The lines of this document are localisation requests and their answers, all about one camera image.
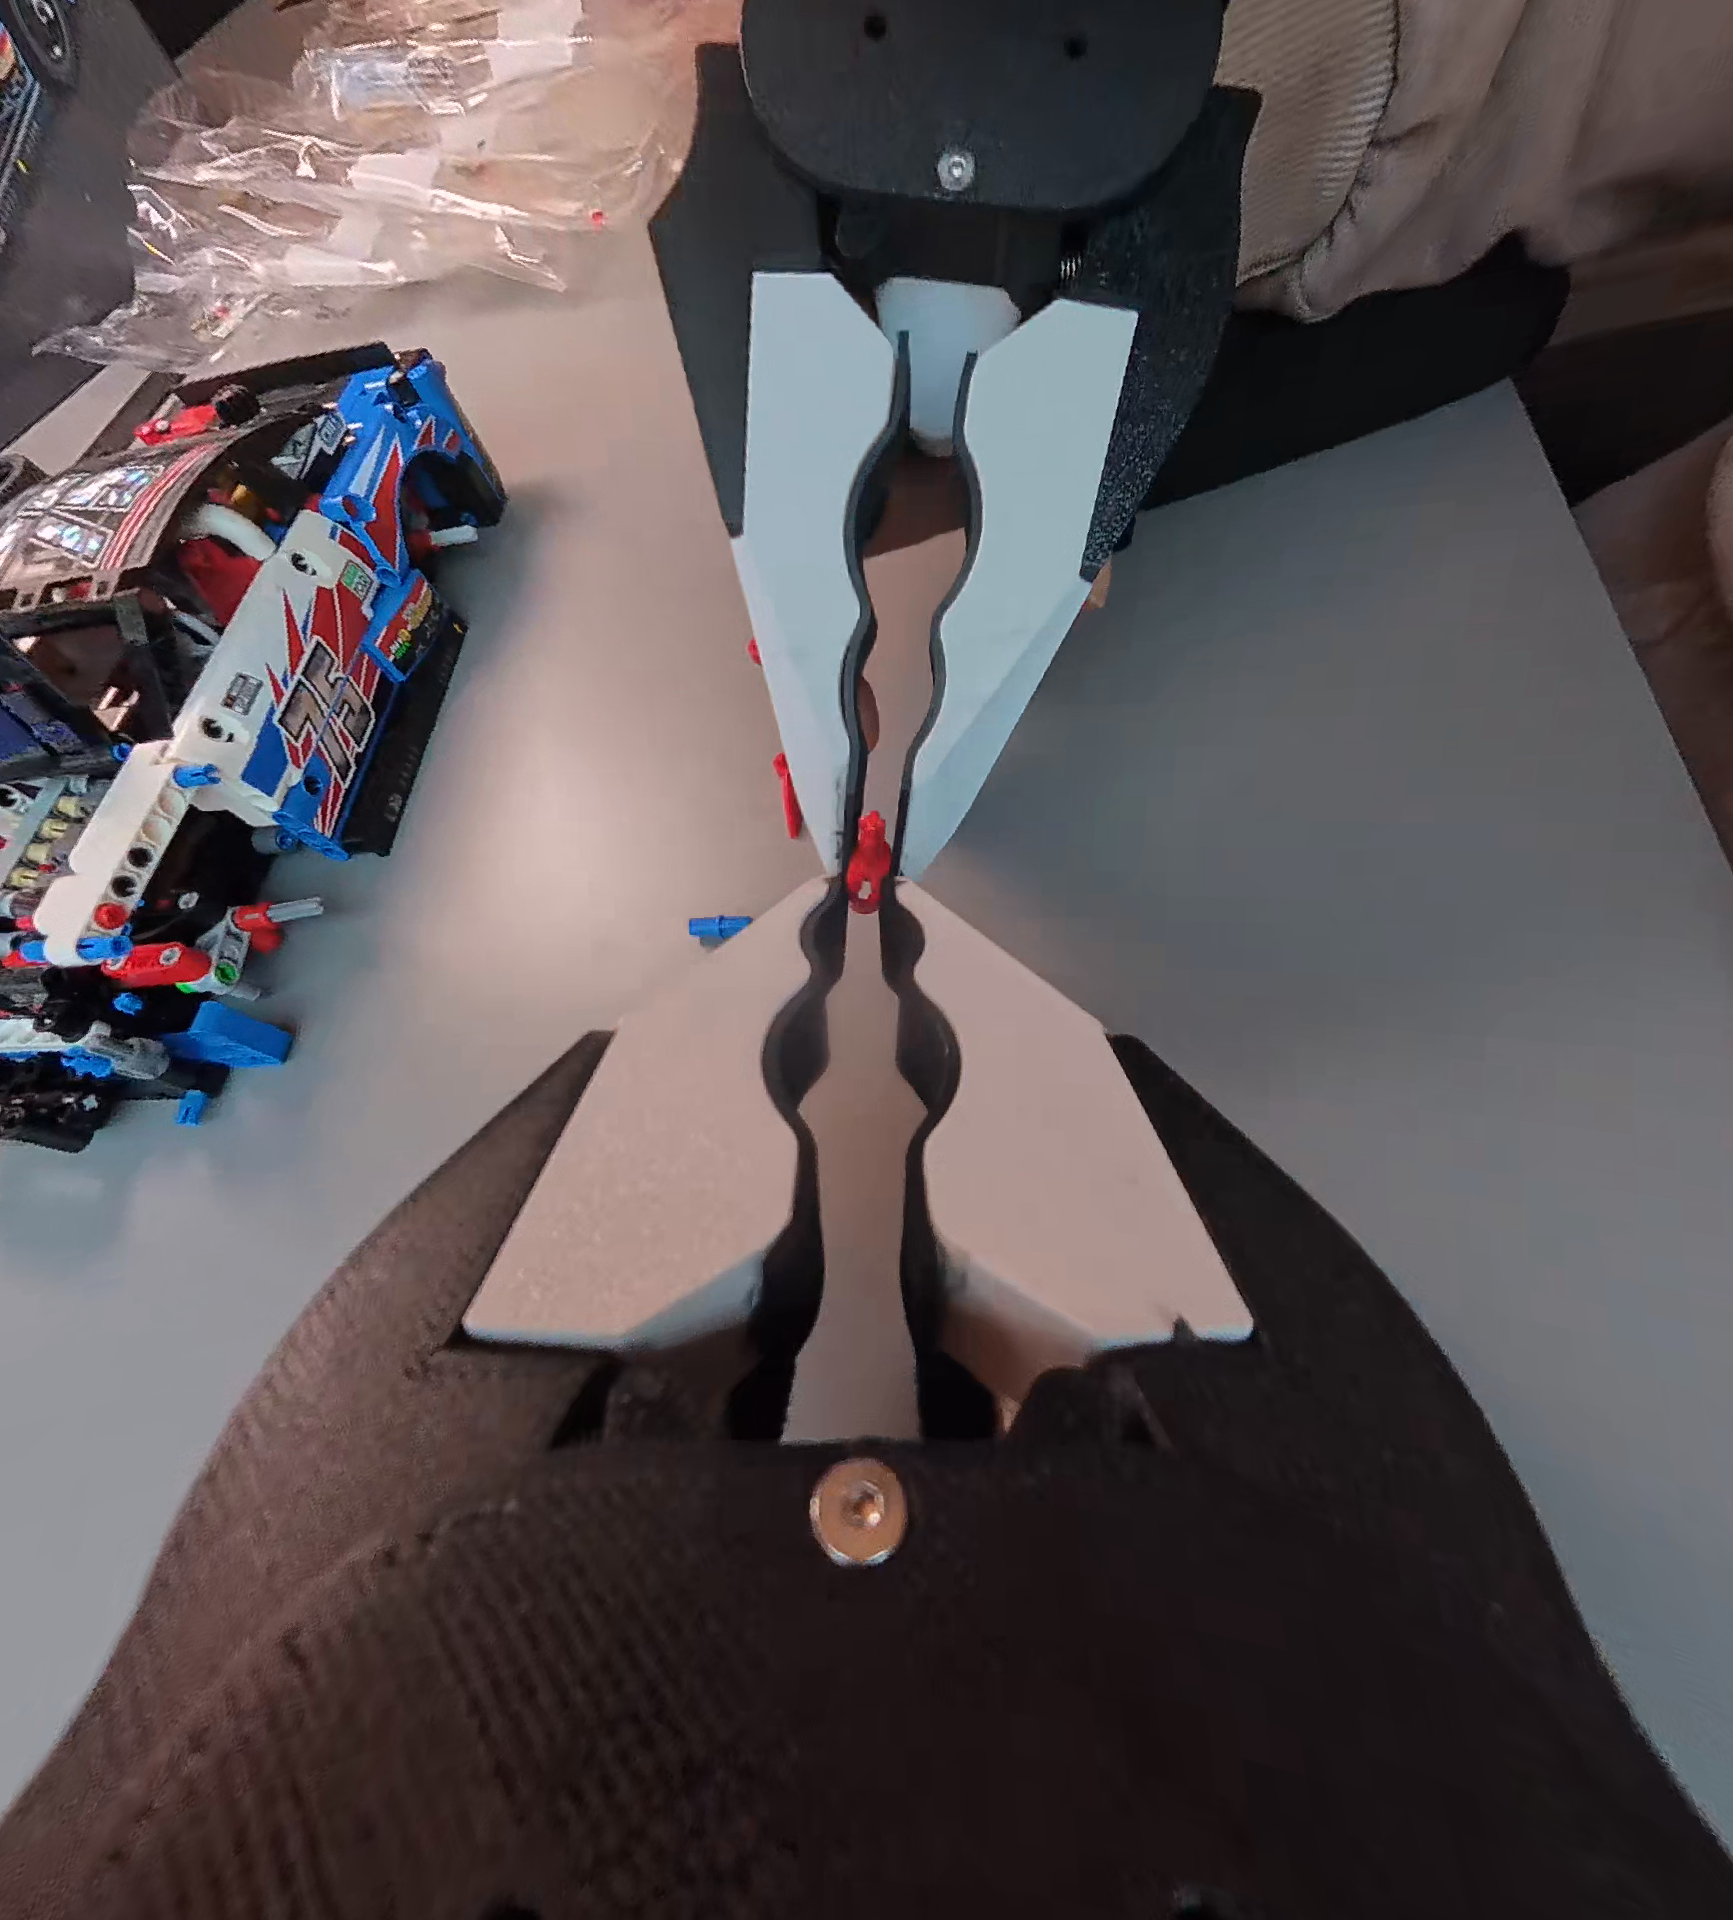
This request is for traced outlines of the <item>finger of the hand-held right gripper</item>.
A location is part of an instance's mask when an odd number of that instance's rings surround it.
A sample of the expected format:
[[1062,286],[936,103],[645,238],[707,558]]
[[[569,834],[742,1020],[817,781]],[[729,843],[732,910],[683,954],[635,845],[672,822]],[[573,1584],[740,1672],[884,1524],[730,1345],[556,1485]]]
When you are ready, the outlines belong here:
[[932,621],[932,700],[906,768],[898,873],[919,880],[965,822],[1081,612],[1136,312],[1049,301],[967,359],[954,451],[968,482],[963,569]]
[[873,623],[858,508],[906,412],[904,351],[824,272],[753,275],[735,569],[813,851],[835,873]]

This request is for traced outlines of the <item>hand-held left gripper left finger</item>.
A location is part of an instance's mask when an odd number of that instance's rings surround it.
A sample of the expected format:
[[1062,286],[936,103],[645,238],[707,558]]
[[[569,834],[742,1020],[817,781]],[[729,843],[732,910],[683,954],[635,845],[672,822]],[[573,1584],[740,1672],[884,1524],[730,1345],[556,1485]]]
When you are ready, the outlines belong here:
[[844,958],[824,877],[612,1029],[463,1311],[478,1341],[649,1352],[744,1332],[797,1354],[824,1296],[819,1148]]

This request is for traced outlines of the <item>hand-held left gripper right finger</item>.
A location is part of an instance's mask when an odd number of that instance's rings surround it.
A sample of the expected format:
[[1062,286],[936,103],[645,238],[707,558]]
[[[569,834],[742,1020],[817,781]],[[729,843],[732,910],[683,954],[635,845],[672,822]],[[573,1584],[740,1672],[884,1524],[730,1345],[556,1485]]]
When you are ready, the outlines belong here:
[[1254,1316],[1103,1023],[903,881],[881,913],[922,1104],[901,1283],[922,1355],[1101,1355]]

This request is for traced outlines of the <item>person's right forearm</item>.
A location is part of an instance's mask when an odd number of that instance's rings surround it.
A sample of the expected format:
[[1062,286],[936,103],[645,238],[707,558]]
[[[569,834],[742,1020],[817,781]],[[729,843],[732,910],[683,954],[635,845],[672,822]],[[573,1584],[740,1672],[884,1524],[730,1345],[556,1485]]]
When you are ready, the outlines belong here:
[[1733,233],[1733,1],[1234,1],[1215,75],[1260,95],[1241,309]]

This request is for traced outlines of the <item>grey desk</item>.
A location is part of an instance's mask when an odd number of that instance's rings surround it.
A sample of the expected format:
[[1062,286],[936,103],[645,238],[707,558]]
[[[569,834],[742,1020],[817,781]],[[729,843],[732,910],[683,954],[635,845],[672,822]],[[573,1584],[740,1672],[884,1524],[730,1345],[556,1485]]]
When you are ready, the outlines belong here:
[[[513,484],[398,853],[296,1067],[0,1149],[0,1809],[327,1269],[562,1046],[813,876],[657,272],[347,330]],[[1733,1846],[1733,873],[1517,395],[1165,508],[928,876],[1404,1285]]]

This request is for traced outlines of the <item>person's right hand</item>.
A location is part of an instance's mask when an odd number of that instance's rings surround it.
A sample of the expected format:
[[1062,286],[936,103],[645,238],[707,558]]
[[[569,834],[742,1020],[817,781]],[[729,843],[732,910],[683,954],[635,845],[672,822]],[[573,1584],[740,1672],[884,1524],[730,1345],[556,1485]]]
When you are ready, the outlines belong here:
[[970,511],[970,482],[961,464],[904,446],[881,476],[878,518],[863,554],[876,559],[946,533],[965,535]]

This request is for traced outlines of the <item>toy race car model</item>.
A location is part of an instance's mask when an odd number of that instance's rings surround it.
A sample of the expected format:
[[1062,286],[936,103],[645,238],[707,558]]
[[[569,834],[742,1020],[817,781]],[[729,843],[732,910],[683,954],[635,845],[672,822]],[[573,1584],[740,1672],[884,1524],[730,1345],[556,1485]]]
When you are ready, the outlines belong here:
[[184,383],[0,511],[0,1144],[208,1109],[294,1035],[254,968],[386,856],[507,495],[426,348]]

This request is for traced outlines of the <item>pile of clear plastic bags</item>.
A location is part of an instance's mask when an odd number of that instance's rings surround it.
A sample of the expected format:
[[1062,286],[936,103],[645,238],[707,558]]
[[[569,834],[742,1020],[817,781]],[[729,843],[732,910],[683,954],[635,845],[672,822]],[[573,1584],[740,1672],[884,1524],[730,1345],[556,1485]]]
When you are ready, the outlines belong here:
[[478,272],[559,291],[679,175],[683,1],[327,4],[281,80],[203,66],[126,142],[131,288],[33,351],[184,372],[242,328]]

